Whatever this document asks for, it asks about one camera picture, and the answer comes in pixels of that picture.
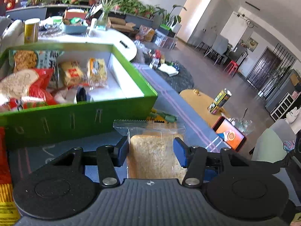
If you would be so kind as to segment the bread slice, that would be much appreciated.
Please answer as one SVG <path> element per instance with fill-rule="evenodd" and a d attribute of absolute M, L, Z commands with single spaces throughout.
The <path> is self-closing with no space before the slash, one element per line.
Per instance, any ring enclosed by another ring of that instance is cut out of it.
<path fill-rule="evenodd" d="M 146 120 L 114 120 L 114 129 L 128 137 L 128 177 L 131 179 L 178 179 L 182 168 L 173 152 L 174 138 L 184 140 L 186 129 L 180 123 L 159 123 Z"/>

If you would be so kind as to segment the yellow green snack bag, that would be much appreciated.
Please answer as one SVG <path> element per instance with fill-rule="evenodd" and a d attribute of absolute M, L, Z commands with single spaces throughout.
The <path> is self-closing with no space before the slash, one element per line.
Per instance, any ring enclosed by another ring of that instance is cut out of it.
<path fill-rule="evenodd" d="M 178 120 L 178 118 L 175 115 L 152 108 L 146 120 L 167 124 L 175 123 Z"/>

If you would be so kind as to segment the yellow label pastry packet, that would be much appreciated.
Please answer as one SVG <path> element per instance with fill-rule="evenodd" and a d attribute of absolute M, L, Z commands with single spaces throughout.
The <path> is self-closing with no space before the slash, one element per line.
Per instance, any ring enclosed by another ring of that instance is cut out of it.
<path fill-rule="evenodd" d="M 107 66 L 104 59 L 89 58 L 87 79 L 90 87 L 107 87 Z"/>

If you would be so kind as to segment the green cardboard box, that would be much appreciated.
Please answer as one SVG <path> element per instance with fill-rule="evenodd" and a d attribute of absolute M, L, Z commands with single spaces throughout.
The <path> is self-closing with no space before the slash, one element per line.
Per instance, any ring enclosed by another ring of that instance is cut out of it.
<path fill-rule="evenodd" d="M 10 149 L 38 146 L 108 132 L 114 120 L 144 120 L 157 92 L 138 70 L 111 44 L 33 43 L 6 49 L 1 54 L 1 80 L 13 73 L 10 50 L 58 50 L 57 76 L 46 88 L 56 105 L 1 113 L 6 145 Z M 90 87 L 89 58 L 104 59 L 107 87 Z M 60 63 L 78 61 L 86 85 L 66 87 L 61 81 Z"/>

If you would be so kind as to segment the orange cracker packet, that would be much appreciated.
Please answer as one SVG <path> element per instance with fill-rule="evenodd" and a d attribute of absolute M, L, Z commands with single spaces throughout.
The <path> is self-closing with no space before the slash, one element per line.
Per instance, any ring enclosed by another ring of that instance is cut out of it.
<path fill-rule="evenodd" d="M 80 68 L 79 62 L 67 61 L 59 65 L 61 81 L 64 86 L 72 87 L 75 85 L 86 85 L 86 76 Z"/>

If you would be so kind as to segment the large red snack bag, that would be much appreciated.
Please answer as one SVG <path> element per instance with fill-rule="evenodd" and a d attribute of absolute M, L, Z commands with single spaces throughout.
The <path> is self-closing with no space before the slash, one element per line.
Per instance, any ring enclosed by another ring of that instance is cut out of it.
<path fill-rule="evenodd" d="M 46 90 L 53 69 L 23 69 L 1 80 L 1 113 L 56 105 Z"/>

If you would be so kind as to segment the red yellow snack bag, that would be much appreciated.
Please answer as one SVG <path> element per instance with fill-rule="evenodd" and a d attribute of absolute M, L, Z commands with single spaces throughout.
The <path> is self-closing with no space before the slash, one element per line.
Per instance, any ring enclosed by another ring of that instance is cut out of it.
<path fill-rule="evenodd" d="M 1 127 L 0 138 L 0 193 L 1 225 L 15 225 L 20 220 L 20 213 L 13 200 L 13 185 L 5 145 L 5 129 Z"/>

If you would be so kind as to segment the green white snack bag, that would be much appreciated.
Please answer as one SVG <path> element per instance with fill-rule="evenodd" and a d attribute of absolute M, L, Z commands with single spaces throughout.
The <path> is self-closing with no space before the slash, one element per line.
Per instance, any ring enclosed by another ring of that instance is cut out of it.
<path fill-rule="evenodd" d="M 63 54 L 58 50 L 10 50 L 9 64 L 13 72 L 24 69 L 53 69 L 52 77 L 57 76 L 57 59 Z"/>

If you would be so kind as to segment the smartphone with red case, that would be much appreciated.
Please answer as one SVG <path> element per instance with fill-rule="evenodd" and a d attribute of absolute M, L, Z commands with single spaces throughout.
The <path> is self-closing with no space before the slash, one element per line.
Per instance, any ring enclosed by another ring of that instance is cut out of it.
<path fill-rule="evenodd" d="M 226 142 L 231 149 L 240 151 L 246 142 L 246 137 L 234 127 L 225 117 L 221 116 L 212 127 L 215 133 Z"/>

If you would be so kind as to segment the yellow round side table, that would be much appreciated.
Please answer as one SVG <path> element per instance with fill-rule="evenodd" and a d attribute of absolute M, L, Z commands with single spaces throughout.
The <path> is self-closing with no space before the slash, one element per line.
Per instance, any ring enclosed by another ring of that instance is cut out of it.
<path fill-rule="evenodd" d="M 211 114 L 208 110 L 208 106 L 213 102 L 213 99 L 198 89 L 185 89 L 180 92 L 180 96 L 210 127 L 213 127 L 221 116 L 230 118 L 229 113 L 224 107 L 216 114 Z"/>

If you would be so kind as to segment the glass cup with spoon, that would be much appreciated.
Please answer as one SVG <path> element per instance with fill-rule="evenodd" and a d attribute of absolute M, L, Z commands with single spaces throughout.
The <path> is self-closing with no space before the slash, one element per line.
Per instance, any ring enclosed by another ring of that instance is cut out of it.
<path fill-rule="evenodd" d="M 230 123 L 244 136 L 249 135 L 254 131 L 255 126 L 252 120 L 248 120 L 245 118 L 248 108 L 245 109 L 243 116 L 241 118 L 233 118 L 230 120 Z"/>

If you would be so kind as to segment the yellow black drink can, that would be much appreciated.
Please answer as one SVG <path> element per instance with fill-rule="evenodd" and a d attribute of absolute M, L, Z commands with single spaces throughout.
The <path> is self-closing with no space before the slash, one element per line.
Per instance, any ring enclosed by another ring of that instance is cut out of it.
<path fill-rule="evenodd" d="M 211 114 L 216 114 L 221 110 L 223 105 L 229 100 L 231 96 L 232 94 L 228 89 L 222 89 L 221 92 L 212 101 L 212 103 L 208 106 L 208 111 Z"/>

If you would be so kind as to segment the dark marble round table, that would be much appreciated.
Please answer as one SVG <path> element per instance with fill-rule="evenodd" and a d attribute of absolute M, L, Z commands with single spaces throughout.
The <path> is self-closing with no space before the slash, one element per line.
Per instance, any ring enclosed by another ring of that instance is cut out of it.
<path fill-rule="evenodd" d="M 191 73 L 180 63 L 173 65 L 152 63 L 136 64 L 136 68 L 142 73 L 146 80 L 157 90 L 170 91 L 180 93 L 186 89 L 194 88 L 194 80 Z"/>

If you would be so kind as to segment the white folded cloth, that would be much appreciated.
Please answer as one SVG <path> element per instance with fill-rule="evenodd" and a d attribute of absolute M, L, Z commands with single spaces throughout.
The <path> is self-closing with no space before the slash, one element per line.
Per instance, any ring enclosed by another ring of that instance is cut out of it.
<path fill-rule="evenodd" d="M 176 70 L 173 66 L 171 65 L 167 65 L 167 64 L 161 64 L 159 67 L 158 67 L 158 70 L 163 72 L 163 73 L 166 73 L 168 74 L 169 77 L 171 76 L 176 76 L 179 71 Z"/>

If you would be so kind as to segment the red stool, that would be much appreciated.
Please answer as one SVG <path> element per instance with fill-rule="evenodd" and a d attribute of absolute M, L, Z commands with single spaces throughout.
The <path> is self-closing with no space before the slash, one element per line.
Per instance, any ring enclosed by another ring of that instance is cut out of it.
<path fill-rule="evenodd" d="M 229 75 L 234 76 L 238 70 L 239 65 L 236 61 L 231 60 L 224 70 L 228 72 Z"/>

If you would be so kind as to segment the dark entrance door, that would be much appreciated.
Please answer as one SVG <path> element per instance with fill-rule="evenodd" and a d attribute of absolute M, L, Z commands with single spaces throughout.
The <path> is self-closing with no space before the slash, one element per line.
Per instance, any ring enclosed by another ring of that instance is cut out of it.
<path fill-rule="evenodd" d="M 256 90 L 260 90 L 264 86 L 268 78 L 280 65 L 280 63 L 281 59 L 269 48 L 266 48 L 258 62 L 248 74 L 248 82 Z"/>

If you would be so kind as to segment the grey dining chair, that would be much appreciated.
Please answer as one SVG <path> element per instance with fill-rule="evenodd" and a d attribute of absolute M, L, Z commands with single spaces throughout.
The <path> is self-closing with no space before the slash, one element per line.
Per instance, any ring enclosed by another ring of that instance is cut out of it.
<path fill-rule="evenodd" d="M 204 57 L 208 56 L 211 53 L 215 53 L 215 54 L 217 54 L 217 58 L 216 58 L 214 64 L 216 64 L 218 61 L 220 61 L 220 65 L 223 65 L 228 58 L 226 56 L 228 44 L 229 44 L 228 39 L 225 38 L 224 36 L 218 34 L 213 45 L 210 47 L 209 50 L 206 51 Z"/>

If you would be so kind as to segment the white oval coffee table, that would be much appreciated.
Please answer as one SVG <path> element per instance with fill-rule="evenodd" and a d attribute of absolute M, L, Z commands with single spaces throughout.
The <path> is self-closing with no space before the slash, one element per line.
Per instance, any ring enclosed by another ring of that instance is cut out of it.
<path fill-rule="evenodd" d="M 128 48 L 119 43 L 121 40 L 128 45 Z M 115 29 L 108 29 L 107 31 L 92 29 L 91 31 L 87 30 L 86 34 L 80 35 L 68 35 L 64 33 L 43 35 L 42 32 L 39 32 L 38 41 L 112 44 L 128 61 L 133 60 L 137 54 L 137 47 L 133 40 Z"/>

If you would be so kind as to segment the orange plastic bag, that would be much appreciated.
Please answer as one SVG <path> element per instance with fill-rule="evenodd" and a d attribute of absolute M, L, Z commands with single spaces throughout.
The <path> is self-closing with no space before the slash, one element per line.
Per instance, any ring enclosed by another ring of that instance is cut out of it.
<path fill-rule="evenodd" d="M 151 42 L 154 34 L 155 30 L 153 28 L 141 25 L 139 27 L 138 33 L 135 35 L 135 39 L 140 41 Z"/>

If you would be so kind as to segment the blue snack tray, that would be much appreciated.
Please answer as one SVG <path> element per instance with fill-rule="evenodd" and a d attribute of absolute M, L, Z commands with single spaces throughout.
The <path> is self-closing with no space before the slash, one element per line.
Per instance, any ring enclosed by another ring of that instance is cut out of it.
<path fill-rule="evenodd" d="M 88 28 L 88 24 L 86 22 L 83 22 L 82 24 L 61 24 L 61 29 L 65 34 L 68 35 L 79 35 L 86 33 Z"/>

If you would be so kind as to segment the open cardboard box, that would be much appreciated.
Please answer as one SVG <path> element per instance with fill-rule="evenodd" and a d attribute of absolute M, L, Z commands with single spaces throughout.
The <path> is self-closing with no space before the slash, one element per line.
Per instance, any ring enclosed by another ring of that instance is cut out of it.
<path fill-rule="evenodd" d="M 117 17 L 108 17 L 111 28 L 120 32 L 133 32 L 135 24 Z"/>

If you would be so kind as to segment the tall plant in white pot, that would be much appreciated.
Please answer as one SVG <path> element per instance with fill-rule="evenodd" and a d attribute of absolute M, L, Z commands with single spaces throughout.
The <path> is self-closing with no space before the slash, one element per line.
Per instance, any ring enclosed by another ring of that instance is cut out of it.
<path fill-rule="evenodd" d="M 176 8 L 181 8 L 187 11 L 187 9 L 184 6 L 181 5 L 173 5 L 173 8 L 170 12 L 168 12 L 166 9 L 157 7 L 157 12 L 159 16 L 162 16 L 161 26 L 163 26 L 164 29 L 171 30 L 172 27 L 174 27 L 176 24 L 180 24 L 182 21 L 182 18 L 180 15 L 174 15 L 173 11 Z"/>

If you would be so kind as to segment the gold cylindrical tin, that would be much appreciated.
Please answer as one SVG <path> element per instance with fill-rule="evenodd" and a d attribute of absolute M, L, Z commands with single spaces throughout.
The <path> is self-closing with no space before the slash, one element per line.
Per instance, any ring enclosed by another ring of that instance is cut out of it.
<path fill-rule="evenodd" d="M 24 22 L 24 43 L 35 43 L 38 41 L 39 18 L 27 19 Z"/>

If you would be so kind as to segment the glass vase with green plant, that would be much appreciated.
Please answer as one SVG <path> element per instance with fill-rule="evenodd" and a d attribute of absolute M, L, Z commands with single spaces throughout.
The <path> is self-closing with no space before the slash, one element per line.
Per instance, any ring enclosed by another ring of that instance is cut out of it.
<path fill-rule="evenodd" d="M 113 9 L 115 6 L 114 0 L 101 0 L 100 2 L 102 13 L 97 19 L 97 28 L 106 30 L 108 26 L 108 16 L 109 12 Z"/>

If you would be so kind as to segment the grey sofa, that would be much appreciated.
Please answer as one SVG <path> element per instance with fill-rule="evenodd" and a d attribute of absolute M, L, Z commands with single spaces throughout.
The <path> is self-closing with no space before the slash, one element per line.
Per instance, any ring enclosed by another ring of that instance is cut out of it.
<path fill-rule="evenodd" d="M 9 47 L 24 44 L 24 24 L 17 19 L 1 16 L 1 54 Z"/>

